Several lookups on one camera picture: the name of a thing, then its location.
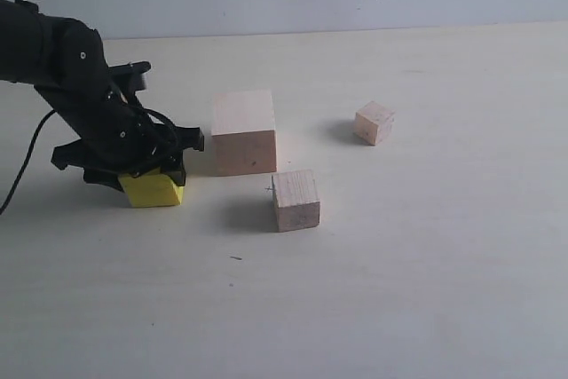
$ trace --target black cable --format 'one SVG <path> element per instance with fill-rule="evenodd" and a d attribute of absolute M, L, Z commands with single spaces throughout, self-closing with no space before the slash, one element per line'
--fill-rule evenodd
<path fill-rule="evenodd" d="M 51 116 L 53 116 L 54 114 L 55 114 L 55 110 L 51 110 L 39 122 L 39 124 L 37 125 L 37 128 L 35 128 L 34 136 L 32 137 L 32 140 L 29 142 L 29 148 L 28 148 L 28 153 L 26 154 L 26 158 L 24 159 L 24 162 L 21 165 L 20 171 L 18 172 L 16 179 L 14 179 L 14 182 L 12 184 L 12 188 L 10 188 L 10 192 L 6 196 L 6 200 L 4 200 L 4 203 L 2 203 L 2 207 L 0 207 L 0 215 L 2 215 L 4 213 L 4 211 L 6 210 L 8 205 L 10 204 L 10 201 L 12 200 L 12 197 L 13 197 L 14 193 L 16 192 L 16 188 L 18 187 L 18 184 L 20 183 L 21 177 L 24 175 L 24 171 L 26 171 L 26 167 L 29 164 L 29 160 L 32 158 L 32 153 L 34 152 L 34 146 L 36 146 L 36 141 L 37 141 L 37 137 L 39 136 L 39 132 L 42 130 L 42 127 L 45 125 L 45 122 L 47 122 L 47 120 Z"/>

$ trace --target white table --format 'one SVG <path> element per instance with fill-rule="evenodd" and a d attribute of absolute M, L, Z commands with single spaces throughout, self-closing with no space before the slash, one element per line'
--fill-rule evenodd
<path fill-rule="evenodd" d="M 108 42 L 152 62 L 140 97 L 179 125 L 272 88 L 280 169 L 315 170 L 322 222 L 275 233 L 270 177 L 217 178 L 210 150 L 183 206 L 128 209 L 51 166 L 75 138 L 53 118 L 0 218 L 0 377 L 564 379 L 567 34 Z M 49 108 L 0 91 L 4 197 Z M 351 135 L 371 99 L 396 111 L 377 147 Z"/>

